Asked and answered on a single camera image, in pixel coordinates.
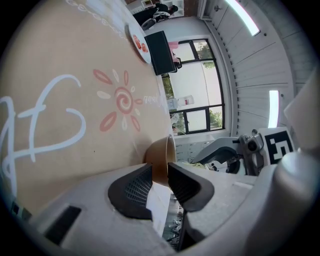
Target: paper cup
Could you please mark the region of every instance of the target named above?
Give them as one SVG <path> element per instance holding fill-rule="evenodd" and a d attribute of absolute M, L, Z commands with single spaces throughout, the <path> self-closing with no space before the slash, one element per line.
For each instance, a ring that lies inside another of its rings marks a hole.
<path fill-rule="evenodd" d="M 145 161 L 152 164 L 152 180 L 168 185 L 168 163 L 176 162 L 174 138 L 169 135 L 151 144 L 145 153 Z"/>

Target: pink sun design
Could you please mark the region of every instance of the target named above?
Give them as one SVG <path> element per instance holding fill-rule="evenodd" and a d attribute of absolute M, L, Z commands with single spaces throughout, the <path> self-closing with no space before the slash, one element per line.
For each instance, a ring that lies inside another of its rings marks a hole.
<path fill-rule="evenodd" d="M 113 69 L 113 76 L 117 83 L 120 83 L 118 73 Z M 101 82 L 107 84 L 107 85 L 113 85 L 112 80 L 102 71 L 98 69 L 93 70 L 93 75 Z M 124 85 L 127 87 L 129 83 L 129 74 L 128 71 L 124 71 L 123 74 L 123 79 L 124 79 Z M 123 119 L 122 119 L 122 129 L 125 131 L 128 128 L 128 123 L 127 123 L 127 116 L 130 116 L 131 122 L 134 126 L 134 128 L 140 132 L 140 124 L 137 120 L 137 118 L 132 115 L 133 110 L 135 113 L 140 116 L 140 112 L 137 108 L 135 108 L 135 105 L 141 105 L 143 103 L 142 99 L 134 99 L 132 97 L 132 93 L 135 92 L 136 88 L 132 86 L 130 90 L 128 90 L 124 86 L 117 87 L 114 91 L 114 97 L 116 100 L 116 106 L 120 110 L 120 112 L 123 114 Z M 97 91 L 96 94 L 98 95 L 99 98 L 108 100 L 111 98 L 111 95 L 104 92 L 104 91 Z M 106 117 L 101 121 L 100 123 L 100 131 L 101 132 L 106 132 L 111 129 L 111 127 L 115 124 L 117 120 L 117 112 L 113 111 L 109 114 L 106 115 Z"/>

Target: chair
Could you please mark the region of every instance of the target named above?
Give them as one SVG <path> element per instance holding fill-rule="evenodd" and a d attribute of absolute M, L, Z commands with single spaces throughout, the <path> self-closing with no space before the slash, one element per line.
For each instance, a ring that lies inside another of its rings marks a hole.
<path fill-rule="evenodd" d="M 172 51 L 169 48 L 165 33 L 160 31 L 147 35 L 145 41 L 149 47 L 155 74 L 158 76 L 176 72 L 178 68 L 174 64 Z"/>

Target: window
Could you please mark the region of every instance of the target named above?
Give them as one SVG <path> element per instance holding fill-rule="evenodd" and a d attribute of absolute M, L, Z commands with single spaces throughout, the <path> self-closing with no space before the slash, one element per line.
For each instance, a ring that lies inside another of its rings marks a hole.
<path fill-rule="evenodd" d="M 182 68 L 162 75 L 167 100 L 192 96 L 192 104 L 170 109 L 174 135 L 221 130 L 224 125 L 224 98 L 216 59 L 206 39 L 179 42 L 173 50 Z"/>

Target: fluorescent light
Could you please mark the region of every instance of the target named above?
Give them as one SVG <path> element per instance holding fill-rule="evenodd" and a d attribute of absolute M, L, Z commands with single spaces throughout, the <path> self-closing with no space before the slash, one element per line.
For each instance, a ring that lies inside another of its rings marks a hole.
<path fill-rule="evenodd" d="M 243 9 L 243 7 L 236 1 L 236 0 L 225 0 L 233 9 L 234 11 L 239 15 L 239 17 L 242 19 L 246 27 L 249 29 L 252 36 L 255 36 L 260 32 L 257 25 L 254 23 L 252 18 L 249 16 L 249 14 Z"/>
<path fill-rule="evenodd" d="M 279 91 L 270 90 L 270 110 L 269 110 L 269 125 L 268 128 L 276 128 L 278 125 L 279 116 Z"/>

